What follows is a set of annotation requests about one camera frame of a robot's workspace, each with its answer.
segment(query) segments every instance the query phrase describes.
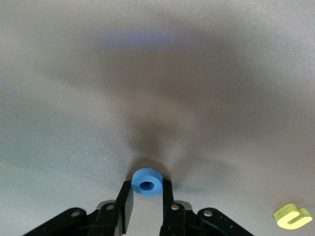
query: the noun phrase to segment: hole in blue ring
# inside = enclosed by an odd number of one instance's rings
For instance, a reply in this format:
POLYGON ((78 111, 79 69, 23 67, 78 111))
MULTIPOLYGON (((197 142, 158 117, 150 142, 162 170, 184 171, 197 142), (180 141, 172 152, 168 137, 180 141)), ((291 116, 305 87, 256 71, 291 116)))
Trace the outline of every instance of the hole in blue ring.
POLYGON ((151 182, 143 182, 139 185, 139 187, 142 189, 142 190, 145 190, 145 191, 149 191, 149 190, 152 190, 154 189, 155 185, 154 183, 151 183, 151 182))

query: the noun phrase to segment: metallic surface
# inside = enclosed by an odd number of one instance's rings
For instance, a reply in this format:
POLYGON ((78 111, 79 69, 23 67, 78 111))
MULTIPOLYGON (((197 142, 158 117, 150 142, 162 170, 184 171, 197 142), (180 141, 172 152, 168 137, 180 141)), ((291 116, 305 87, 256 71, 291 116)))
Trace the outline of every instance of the metallic surface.
MULTIPOLYGON (((156 168, 255 236, 315 214, 315 2, 0 0, 0 235, 156 168)), ((158 235, 135 196, 128 236, 158 235)))

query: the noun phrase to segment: silver bolt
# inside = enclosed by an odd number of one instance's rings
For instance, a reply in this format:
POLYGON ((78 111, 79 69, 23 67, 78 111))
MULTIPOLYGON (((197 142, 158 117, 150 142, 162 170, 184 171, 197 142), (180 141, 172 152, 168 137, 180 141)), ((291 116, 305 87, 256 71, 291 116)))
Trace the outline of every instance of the silver bolt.
POLYGON ((108 206, 106 207, 106 210, 112 210, 112 209, 114 209, 114 207, 115 207, 114 204, 108 205, 108 206))
POLYGON ((209 211, 209 210, 205 210, 205 211, 203 212, 203 215, 204 215, 204 216, 207 216, 207 217, 213 216, 212 212, 209 211))
POLYGON ((179 209, 179 205, 173 204, 173 205, 171 205, 171 209, 172 210, 178 210, 179 209))
POLYGON ((77 210, 71 214, 71 217, 76 217, 78 215, 80 215, 80 212, 77 210))

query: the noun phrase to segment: yellow letter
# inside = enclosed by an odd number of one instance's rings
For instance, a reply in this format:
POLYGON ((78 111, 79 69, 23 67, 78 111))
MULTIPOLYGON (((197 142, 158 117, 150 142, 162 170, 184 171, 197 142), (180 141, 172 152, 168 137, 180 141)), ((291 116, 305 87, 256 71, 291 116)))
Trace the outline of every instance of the yellow letter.
POLYGON ((274 213, 277 224, 287 230, 295 230, 309 223, 313 218, 305 208, 297 209, 295 204, 289 203, 274 213))

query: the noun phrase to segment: blue ring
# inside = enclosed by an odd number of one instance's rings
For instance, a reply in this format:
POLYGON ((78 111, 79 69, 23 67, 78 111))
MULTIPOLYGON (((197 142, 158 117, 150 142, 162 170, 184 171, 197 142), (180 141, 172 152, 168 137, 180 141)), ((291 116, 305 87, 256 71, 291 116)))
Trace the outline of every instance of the blue ring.
POLYGON ((137 170, 132 177, 133 190, 144 196, 154 196, 163 190, 163 176, 155 169, 137 170))

